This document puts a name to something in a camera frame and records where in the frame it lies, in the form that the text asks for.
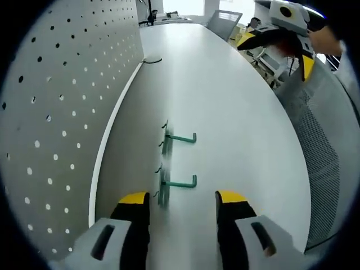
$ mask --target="white pegboard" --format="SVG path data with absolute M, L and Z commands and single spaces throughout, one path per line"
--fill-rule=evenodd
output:
M 61 259 L 88 228 L 99 145 L 143 59 L 135 0 L 55 1 L 22 40 L 0 108 L 0 170 L 21 228 Z

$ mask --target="white desk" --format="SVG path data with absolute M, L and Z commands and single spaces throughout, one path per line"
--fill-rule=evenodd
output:
M 135 80 L 142 80 L 147 95 L 163 89 L 162 111 L 175 135 L 197 133 L 194 145 L 173 142 L 170 162 L 171 181 L 190 183 L 197 174 L 197 187 L 171 187 L 167 210 L 152 200 L 150 269 L 221 269 L 218 189 L 245 195 L 258 215 L 274 220 L 304 251 L 311 214 L 307 168 L 293 126 L 266 82 L 201 25 L 142 28 L 141 38 L 145 56 L 158 53 L 163 61 L 144 65 Z

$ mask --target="green hook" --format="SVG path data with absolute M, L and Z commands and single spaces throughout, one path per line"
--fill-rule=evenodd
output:
M 194 188 L 197 185 L 197 176 L 195 174 L 192 176 L 192 183 L 191 184 L 177 183 L 177 182 L 165 182 L 165 181 L 162 181 L 161 184 L 165 185 L 165 186 L 171 186 L 171 187 Z
M 192 134 L 192 139 L 173 136 L 173 135 L 170 135 L 170 134 L 166 134 L 165 136 L 166 136 L 166 138 L 173 139 L 173 140 L 178 140 L 178 141 L 183 141 L 183 142 L 189 142 L 189 143 L 195 143 L 196 142 L 196 133 L 195 132 Z

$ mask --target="office chair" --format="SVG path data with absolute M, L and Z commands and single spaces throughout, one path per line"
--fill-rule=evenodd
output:
M 275 93 L 298 135 L 308 169 L 310 251 L 335 236 L 347 216 L 359 185 L 360 127 L 345 89 L 319 59 L 307 82 L 301 81 L 300 72 Z
M 216 10 L 206 28 L 227 42 L 241 16 L 242 13 Z

